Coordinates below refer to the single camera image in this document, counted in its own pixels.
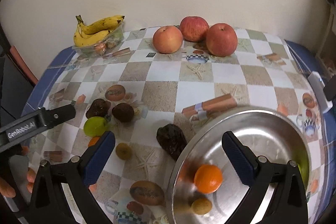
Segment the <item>silver tray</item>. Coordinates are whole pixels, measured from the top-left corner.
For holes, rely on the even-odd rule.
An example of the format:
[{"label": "silver tray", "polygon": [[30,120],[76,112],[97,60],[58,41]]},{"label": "silver tray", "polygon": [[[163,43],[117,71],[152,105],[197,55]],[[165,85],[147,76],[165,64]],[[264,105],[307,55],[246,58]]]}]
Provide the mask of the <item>silver tray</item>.
[{"label": "silver tray", "polygon": [[[238,107],[205,125],[181,153],[167,191],[167,213],[171,224],[225,223],[245,196],[248,186],[241,183],[221,145],[223,133],[229,130],[256,156],[264,155],[269,161],[281,164],[295,160],[307,189],[310,154],[297,126],[271,109]],[[201,194],[193,184],[196,170],[202,164],[213,164],[222,170],[224,181],[213,194]],[[270,184],[251,223],[262,220],[273,191],[274,184]],[[212,202],[212,210],[203,216],[194,214],[191,204],[205,196]]]}]

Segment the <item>human hand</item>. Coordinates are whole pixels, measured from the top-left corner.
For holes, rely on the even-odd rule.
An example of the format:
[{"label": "human hand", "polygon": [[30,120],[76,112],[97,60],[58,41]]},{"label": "human hand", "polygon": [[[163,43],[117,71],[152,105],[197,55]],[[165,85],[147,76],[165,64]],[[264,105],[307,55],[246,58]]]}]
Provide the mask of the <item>human hand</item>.
[{"label": "human hand", "polygon": [[[22,147],[22,155],[27,155],[29,148],[27,146]],[[28,168],[27,172],[27,189],[31,193],[33,191],[34,181],[36,178],[36,173],[33,169]],[[4,179],[0,178],[0,194],[5,197],[13,198],[16,196],[15,190],[11,187]]]}]

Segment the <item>peach-colored apple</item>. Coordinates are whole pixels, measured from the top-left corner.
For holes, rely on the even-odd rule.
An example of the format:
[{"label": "peach-colored apple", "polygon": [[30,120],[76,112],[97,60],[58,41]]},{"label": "peach-colored apple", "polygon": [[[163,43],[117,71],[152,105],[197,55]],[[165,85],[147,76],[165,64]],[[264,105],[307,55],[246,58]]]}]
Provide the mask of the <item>peach-colored apple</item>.
[{"label": "peach-colored apple", "polygon": [[235,30],[226,23],[217,23],[208,30],[205,40],[208,50],[215,56],[229,56],[238,46]]},{"label": "peach-colored apple", "polygon": [[205,39],[209,24],[201,17],[185,17],[180,23],[180,31],[185,40],[199,42]]},{"label": "peach-colored apple", "polygon": [[170,54],[181,48],[182,33],[175,26],[165,26],[158,29],[153,36],[153,46],[159,52]]}]

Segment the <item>bunch of bananas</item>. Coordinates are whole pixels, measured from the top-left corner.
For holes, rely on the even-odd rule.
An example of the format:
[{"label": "bunch of bananas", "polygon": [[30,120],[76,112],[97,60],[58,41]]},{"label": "bunch of bananas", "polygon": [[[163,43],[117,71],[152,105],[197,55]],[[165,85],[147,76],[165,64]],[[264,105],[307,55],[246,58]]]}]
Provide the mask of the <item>bunch of bananas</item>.
[{"label": "bunch of bananas", "polygon": [[113,32],[124,18],[125,16],[121,15],[106,17],[86,26],[82,17],[80,15],[76,16],[78,24],[73,41],[77,47],[93,45]]}]

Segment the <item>silver bolt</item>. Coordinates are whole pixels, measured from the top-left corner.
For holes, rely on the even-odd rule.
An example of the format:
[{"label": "silver bolt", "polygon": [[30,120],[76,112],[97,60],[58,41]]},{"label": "silver bolt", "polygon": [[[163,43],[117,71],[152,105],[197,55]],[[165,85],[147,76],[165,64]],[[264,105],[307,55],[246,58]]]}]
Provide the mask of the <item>silver bolt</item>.
[{"label": "silver bolt", "polygon": [[41,160],[40,161],[40,166],[45,167],[48,164],[47,160]]},{"label": "silver bolt", "polygon": [[264,157],[264,156],[259,156],[259,157],[258,157],[258,160],[259,160],[260,162],[262,162],[262,163],[267,162],[267,159],[266,159],[266,157]]},{"label": "silver bolt", "polygon": [[290,161],[289,161],[289,164],[290,164],[291,166],[293,166],[293,167],[296,167],[296,166],[297,166],[296,161],[294,161],[294,160],[290,160]]},{"label": "silver bolt", "polygon": [[71,158],[71,162],[73,162],[73,163],[79,162],[79,159],[80,159],[79,156],[73,156],[73,157]]}]

